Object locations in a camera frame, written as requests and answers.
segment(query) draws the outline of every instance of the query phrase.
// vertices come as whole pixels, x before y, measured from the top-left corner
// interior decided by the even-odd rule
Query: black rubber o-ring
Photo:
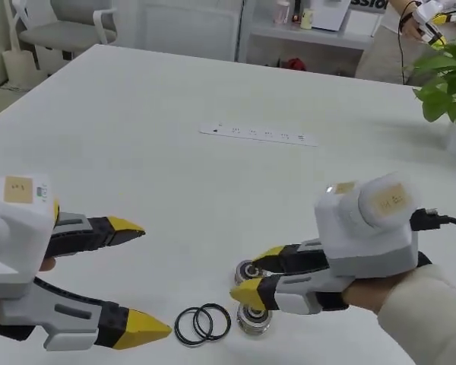
[[[199,341],[191,341],[182,335],[181,330],[179,329],[179,322],[185,314],[190,313],[190,312],[195,312],[195,318],[199,317],[200,312],[203,312],[203,314],[206,315],[206,317],[210,323],[210,328],[207,330],[206,338],[201,337],[201,340],[199,340]],[[181,314],[179,314],[177,316],[176,321],[174,322],[174,334],[176,335],[177,339],[180,340],[186,346],[199,346],[200,344],[206,342],[207,337],[210,337],[212,333],[213,333],[213,318],[211,317],[210,313],[207,310],[202,309],[202,308],[197,308],[196,306],[192,306],[188,309],[183,310],[181,312]]]
[[[220,311],[224,316],[225,316],[225,319],[226,319],[226,329],[225,331],[221,334],[221,335],[218,335],[218,336],[215,336],[215,335],[212,335],[213,333],[213,330],[212,328],[210,327],[210,330],[208,330],[208,332],[206,332],[202,327],[201,325],[199,324],[199,314],[201,312],[205,313],[206,312],[206,309],[216,309],[218,311]],[[193,315],[192,317],[192,326],[194,327],[196,333],[198,334],[199,337],[203,338],[205,341],[208,340],[208,341],[218,341],[220,340],[221,338],[224,338],[226,335],[228,335],[228,332],[230,331],[231,329],[231,318],[230,318],[230,314],[228,313],[228,311],[226,309],[224,309],[221,305],[219,304],[215,304],[215,303],[209,303],[209,304],[205,304],[203,305],[202,307],[198,308],[196,310],[196,313]]]

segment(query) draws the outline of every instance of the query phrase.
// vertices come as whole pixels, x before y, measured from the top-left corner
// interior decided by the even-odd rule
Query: sleeve
[[[419,268],[396,286],[378,322],[416,365],[456,365],[456,288],[439,267]]]

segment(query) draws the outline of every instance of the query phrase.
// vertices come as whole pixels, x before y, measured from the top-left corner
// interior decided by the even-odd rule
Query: small white container
[[[286,0],[277,0],[274,11],[274,23],[286,24],[289,19],[290,2]]]

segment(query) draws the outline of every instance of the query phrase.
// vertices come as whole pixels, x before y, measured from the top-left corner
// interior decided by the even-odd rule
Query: metal bearing
[[[236,321],[240,328],[251,336],[265,333],[271,325],[272,312],[270,310],[255,310],[240,304],[236,314]]]
[[[264,276],[263,270],[256,268],[249,260],[242,261],[236,266],[235,284],[240,285],[243,281]]]

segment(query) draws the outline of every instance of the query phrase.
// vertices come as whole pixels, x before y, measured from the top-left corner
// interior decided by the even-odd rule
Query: red object
[[[306,65],[300,59],[290,59],[289,61],[285,62],[283,68],[288,68],[289,70],[296,70],[296,71],[306,71]]]

